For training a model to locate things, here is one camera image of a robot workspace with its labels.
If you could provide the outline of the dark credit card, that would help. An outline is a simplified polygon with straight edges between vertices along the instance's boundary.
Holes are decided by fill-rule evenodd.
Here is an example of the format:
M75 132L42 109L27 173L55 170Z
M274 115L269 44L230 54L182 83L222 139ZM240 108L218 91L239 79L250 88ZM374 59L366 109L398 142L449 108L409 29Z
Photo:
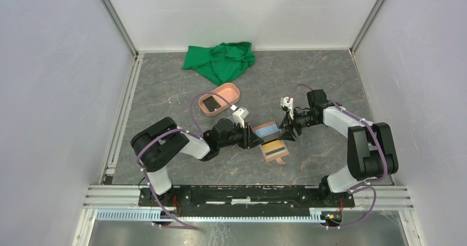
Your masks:
M277 130L277 131L275 131L273 133L262 136L261 139L263 140L263 144L267 144L269 142L277 140L280 135L281 135L281 130Z

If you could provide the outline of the brown leather card holder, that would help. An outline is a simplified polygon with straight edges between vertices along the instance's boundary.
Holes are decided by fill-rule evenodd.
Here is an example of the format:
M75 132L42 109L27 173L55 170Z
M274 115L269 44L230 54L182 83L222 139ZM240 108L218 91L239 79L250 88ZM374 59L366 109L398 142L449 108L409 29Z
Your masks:
M279 140L281 130L276 122L269 122L253 128L253 132L263 140L260 146L265 162L275 161L284 165L283 157L290 154L285 142Z

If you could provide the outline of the gold credit card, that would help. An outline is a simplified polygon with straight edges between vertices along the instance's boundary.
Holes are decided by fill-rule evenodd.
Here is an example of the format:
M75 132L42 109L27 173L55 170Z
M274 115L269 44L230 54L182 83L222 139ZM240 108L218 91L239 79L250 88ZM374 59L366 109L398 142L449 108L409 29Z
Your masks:
M262 150L265 157L274 157L278 154L282 154L286 151L286 145L281 140L275 140L267 144L262 145Z

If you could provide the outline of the pink oval tray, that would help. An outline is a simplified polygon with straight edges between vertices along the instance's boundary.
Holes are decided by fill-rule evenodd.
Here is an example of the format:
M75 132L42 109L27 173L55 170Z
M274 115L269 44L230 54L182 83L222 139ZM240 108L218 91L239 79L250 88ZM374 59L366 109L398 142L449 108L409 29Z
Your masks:
M214 96L217 102L221 105L221 107L215 112L209 113L204 104L202 103L202 101L209 96ZM239 99L240 90L238 89L238 87L233 83L224 83L212 90L210 93L202 95L198 101L198 105L207 117L213 117L230 108L229 104L236 104L239 101Z

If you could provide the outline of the black card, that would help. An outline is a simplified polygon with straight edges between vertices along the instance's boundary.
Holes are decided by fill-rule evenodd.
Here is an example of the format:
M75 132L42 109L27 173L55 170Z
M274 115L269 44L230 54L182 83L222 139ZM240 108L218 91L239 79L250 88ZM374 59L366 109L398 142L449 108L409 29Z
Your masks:
M217 102L214 96L209 96L202 101L208 112L215 112L217 111L221 105Z

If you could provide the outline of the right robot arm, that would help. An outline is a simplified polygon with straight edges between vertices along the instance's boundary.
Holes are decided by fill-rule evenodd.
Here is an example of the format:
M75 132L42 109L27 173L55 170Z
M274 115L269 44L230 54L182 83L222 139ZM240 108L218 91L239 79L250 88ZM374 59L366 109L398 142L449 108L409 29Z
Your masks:
M340 195L397 173L399 162L389 124L367 121L349 112L329 100L322 89L309 91L307 99L307 108L295 107L291 96L281 99L285 117L279 125L279 139L294 141L304 128L315 125L332 128L347 139L346 166L323 177L319 184L318 200L322 205L333 206Z

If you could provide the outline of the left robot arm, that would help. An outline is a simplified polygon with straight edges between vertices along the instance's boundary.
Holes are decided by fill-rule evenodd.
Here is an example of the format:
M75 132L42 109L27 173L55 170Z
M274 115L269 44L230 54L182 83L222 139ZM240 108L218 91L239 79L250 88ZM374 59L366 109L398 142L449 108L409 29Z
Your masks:
M172 182L166 166L178 154L209 161L219 154L221 148L237 145L251 149L263 143L248 123L241 125L222 118L210 130L196 135L179 127L171 117L165 117L135 135L131 147L149 182L152 199L158 205L166 206L173 199Z

